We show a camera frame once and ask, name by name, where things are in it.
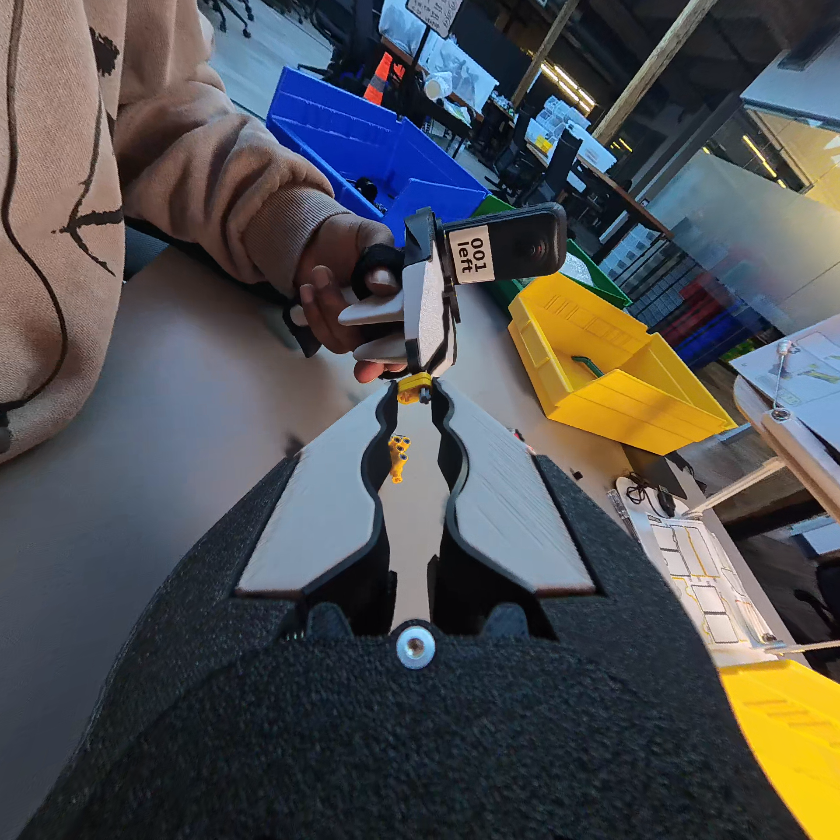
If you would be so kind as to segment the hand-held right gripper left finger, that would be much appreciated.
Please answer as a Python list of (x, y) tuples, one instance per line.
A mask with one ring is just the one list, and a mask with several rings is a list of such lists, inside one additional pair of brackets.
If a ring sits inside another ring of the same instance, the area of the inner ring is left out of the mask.
[(387, 588), (390, 547), (379, 490), (389, 475), (396, 383), (301, 450), (235, 587), (236, 595), (360, 615)]

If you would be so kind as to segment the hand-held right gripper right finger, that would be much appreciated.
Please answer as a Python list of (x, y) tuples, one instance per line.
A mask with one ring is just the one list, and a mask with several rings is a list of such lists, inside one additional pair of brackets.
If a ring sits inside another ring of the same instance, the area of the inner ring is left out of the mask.
[(595, 595), (532, 448), (441, 379), (431, 406), (449, 491), (429, 564), (432, 617), (488, 617), (504, 603), (539, 617), (542, 600)]

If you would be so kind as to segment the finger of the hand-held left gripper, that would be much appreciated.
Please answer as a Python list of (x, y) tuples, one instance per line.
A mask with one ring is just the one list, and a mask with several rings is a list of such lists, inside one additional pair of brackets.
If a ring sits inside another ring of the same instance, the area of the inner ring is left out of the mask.
[(413, 374), (436, 379), (456, 362), (455, 317), (436, 247), (428, 259), (405, 267), (405, 349)]

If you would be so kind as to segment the yellow plastic bin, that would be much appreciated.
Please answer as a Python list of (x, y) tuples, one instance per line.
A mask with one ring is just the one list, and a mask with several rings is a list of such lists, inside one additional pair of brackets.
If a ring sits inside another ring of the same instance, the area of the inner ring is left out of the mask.
[(744, 737), (814, 839), (839, 838), (839, 685), (797, 662), (719, 668)]
[[(509, 307), (508, 330), (545, 416), (657, 455), (736, 424), (676, 352), (588, 287), (555, 274)], [(595, 378), (573, 355), (592, 359)]]

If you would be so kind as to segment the person's left forearm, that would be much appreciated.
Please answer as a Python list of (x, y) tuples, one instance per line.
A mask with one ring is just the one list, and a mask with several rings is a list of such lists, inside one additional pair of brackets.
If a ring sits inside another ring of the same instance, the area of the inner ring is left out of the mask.
[(244, 283), (289, 293), (316, 231), (348, 213), (327, 178), (218, 86), (122, 86), (113, 135), (127, 217), (200, 245)]

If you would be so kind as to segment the grey desk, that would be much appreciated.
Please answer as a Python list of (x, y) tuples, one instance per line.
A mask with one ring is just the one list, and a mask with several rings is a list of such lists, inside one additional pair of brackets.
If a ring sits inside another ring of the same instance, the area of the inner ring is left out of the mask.
[(414, 406), (372, 609), (236, 595), (301, 450), (385, 383), (168, 248), (77, 417), (2, 465), (2, 837), (808, 837), (613, 520), (620, 445), (548, 420), (460, 304), (442, 380), (532, 448), (596, 594), (432, 617), (449, 491)]

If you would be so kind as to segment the person's left hand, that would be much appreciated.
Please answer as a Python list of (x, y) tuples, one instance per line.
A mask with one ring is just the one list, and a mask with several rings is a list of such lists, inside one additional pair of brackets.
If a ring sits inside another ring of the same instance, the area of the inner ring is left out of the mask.
[(354, 352), (364, 342), (361, 329), (342, 325), (348, 306), (343, 288), (350, 284), (362, 252), (377, 244), (393, 245), (391, 230), (350, 213), (326, 219), (301, 254), (294, 284), (313, 336), (334, 354)]

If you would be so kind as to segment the clear plastic bag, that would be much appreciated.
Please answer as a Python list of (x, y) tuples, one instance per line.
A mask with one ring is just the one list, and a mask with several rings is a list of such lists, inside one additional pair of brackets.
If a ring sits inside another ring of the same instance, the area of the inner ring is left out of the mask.
[(572, 242), (567, 245), (566, 257), (559, 272), (586, 286), (599, 287), (605, 278), (603, 272), (592, 264), (589, 257), (581, 256), (572, 245)]

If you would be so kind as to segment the green plastic bin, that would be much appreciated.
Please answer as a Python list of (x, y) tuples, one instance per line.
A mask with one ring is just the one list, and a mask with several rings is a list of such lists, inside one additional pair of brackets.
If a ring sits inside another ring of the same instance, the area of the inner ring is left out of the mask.
[[(513, 207), (502, 201), (500, 198), (493, 195), (487, 195), (472, 213), (472, 217), (497, 214), (511, 209), (513, 209)], [(571, 278), (584, 286), (589, 286), (591, 291), (593, 291), (597, 297), (610, 303), (615, 308), (624, 310), (630, 305), (631, 301), (629, 297), (618, 289), (616, 284), (610, 280), (610, 278), (608, 278), (606, 274), (595, 264), (593, 259), (576, 244), (573, 238), (569, 238), (567, 240), (567, 251), (569, 256), (575, 257), (586, 266), (586, 272), (588, 273), (590, 282), (586, 283), (585, 278), (583, 280), (577, 280), (576, 276), (572, 277), (572, 274), (567, 273), (565, 275), (568, 278)], [(499, 309), (506, 314), (508, 320), (511, 320), (509, 312), (511, 302), (530, 282), (532, 282), (533, 279), (534, 277), (528, 277), (515, 280), (494, 281), (490, 284), (485, 284), (485, 289), (489, 291), (491, 298), (498, 305)]]

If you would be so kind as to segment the wooden background table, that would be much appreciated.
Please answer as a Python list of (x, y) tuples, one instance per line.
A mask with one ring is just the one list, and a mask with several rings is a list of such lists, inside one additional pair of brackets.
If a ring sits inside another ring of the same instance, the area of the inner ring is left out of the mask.
[(602, 256), (610, 253), (636, 226), (653, 232), (657, 238), (673, 240), (673, 232), (652, 215), (646, 206), (580, 154), (572, 164), (568, 184), (581, 195), (588, 207), (601, 211), (615, 205), (619, 214), (626, 216), (612, 233), (604, 234), (599, 251)]

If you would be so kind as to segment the printed instruction sheet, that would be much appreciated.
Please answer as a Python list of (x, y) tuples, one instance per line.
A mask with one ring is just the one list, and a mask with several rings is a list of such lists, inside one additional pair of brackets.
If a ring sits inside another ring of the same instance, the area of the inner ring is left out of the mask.
[(717, 667), (774, 662), (781, 642), (717, 536), (690, 506), (635, 474), (616, 480), (616, 511), (661, 573)]

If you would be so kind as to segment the blue plastic bin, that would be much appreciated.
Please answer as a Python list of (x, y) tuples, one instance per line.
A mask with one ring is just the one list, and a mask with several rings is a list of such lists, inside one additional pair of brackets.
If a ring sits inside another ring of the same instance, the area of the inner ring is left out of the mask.
[[(343, 207), (390, 228), (397, 247), (404, 217), (430, 207), (439, 220), (457, 222), (488, 195), (412, 122), (293, 67), (280, 74), (266, 126), (328, 178)], [(362, 176), (377, 184), (384, 213), (354, 188)]]

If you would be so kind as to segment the stack of coloured crates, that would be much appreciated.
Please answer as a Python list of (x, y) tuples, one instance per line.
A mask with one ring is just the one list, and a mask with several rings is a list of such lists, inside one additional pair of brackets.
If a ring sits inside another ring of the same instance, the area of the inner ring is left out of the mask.
[(768, 323), (718, 278), (702, 271), (679, 292), (681, 302), (657, 322), (658, 333), (693, 371), (718, 360)]

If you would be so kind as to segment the open instruction manual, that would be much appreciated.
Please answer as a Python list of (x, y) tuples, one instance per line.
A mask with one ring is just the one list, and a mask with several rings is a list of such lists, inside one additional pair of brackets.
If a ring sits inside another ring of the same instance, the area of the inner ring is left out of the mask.
[(731, 367), (776, 410), (839, 449), (839, 316), (746, 353)]

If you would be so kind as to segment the wooden support post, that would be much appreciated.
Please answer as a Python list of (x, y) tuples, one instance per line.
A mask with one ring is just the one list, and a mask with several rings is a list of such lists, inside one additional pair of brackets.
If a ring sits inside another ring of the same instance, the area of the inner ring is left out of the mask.
[(519, 84), (511, 97), (511, 107), (517, 111), (522, 100), (530, 89), (532, 83), (536, 79), (538, 72), (541, 70), (543, 63), (549, 57), (550, 51), (556, 43), (558, 37), (562, 33), (564, 27), (570, 21), (573, 12), (576, 10), (579, 1), (565, 1), (560, 6), (560, 10), (556, 18), (552, 22), (549, 30), (544, 36), (539, 48), (535, 51), (530, 61), (527, 71), (524, 73), (519, 81)]
[(628, 82), (609, 112), (595, 126), (592, 132), (595, 140), (603, 145), (608, 145), (612, 141), (625, 120), (635, 110), (636, 105), (656, 83), (664, 69), (679, 53), (716, 3), (716, 1), (688, 1), (636, 75)]

